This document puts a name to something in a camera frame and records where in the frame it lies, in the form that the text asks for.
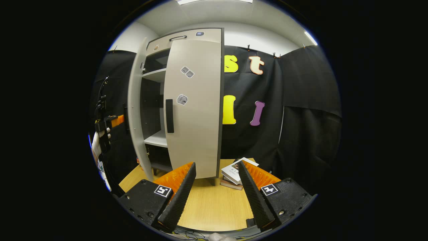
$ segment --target stack of books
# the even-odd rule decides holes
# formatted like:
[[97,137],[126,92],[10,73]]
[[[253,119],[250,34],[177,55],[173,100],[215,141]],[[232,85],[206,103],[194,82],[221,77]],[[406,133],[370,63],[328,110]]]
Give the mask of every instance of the stack of books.
[[234,163],[230,164],[229,166],[226,166],[225,168],[221,169],[221,174],[223,174],[223,179],[220,180],[220,185],[223,185],[225,187],[231,187],[238,190],[242,190],[242,182],[239,178],[239,164],[241,160],[249,162],[255,166],[258,166],[257,163],[243,157]]

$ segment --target wooden table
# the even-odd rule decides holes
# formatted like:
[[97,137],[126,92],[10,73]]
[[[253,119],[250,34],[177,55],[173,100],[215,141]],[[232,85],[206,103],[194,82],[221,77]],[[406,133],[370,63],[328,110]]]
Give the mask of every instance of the wooden table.
[[[204,178],[195,179],[178,225],[205,231],[229,231],[247,227],[245,220],[253,218],[253,213],[244,189],[236,190],[220,185],[220,179],[223,178],[221,169],[233,161],[234,159],[220,160],[220,175],[214,180],[214,186]],[[166,172],[159,170],[154,179],[165,174]],[[146,175],[138,165],[119,186],[127,192],[141,179],[146,179]]]

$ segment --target white wall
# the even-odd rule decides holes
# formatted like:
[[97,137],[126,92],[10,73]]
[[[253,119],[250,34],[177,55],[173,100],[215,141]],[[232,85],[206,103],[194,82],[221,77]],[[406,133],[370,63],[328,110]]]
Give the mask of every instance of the white wall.
[[250,49],[259,50],[268,54],[275,53],[276,56],[279,56],[279,54],[285,55],[288,52],[300,48],[290,40],[272,31],[253,25],[232,22],[193,24],[178,28],[170,33],[197,27],[223,27],[224,45],[245,48],[247,45],[250,45]]
[[141,23],[134,22],[127,27],[119,37],[110,46],[110,50],[126,50],[136,53],[141,44],[141,41],[147,37],[148,41],[159,37],[153,30],[149,29]]

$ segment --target black door handle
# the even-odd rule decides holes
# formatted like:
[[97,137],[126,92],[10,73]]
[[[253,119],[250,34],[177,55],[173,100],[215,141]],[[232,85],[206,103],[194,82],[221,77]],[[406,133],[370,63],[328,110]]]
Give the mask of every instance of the black door handle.
[[177,37],[173,37],[173,38],[170,38],[169,40],[170,40],[170,41],[172,41],[173,39],[176,39],[176,38],[180,38],[180,37],[184,37],[184,38],[187,38],[187,35],[183,35],[183,36],[177,36]]
[[172,99],[165,100],[166,132],[174,133],[174,118],[172,112]]

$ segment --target cabinet leg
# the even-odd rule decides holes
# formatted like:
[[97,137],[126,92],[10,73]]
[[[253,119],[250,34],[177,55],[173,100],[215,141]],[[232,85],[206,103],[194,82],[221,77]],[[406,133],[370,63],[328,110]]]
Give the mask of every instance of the cabinet leg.
[[212,185],[215,186],[215,180],[214,178],[206,178],[208,180],[208,182]]

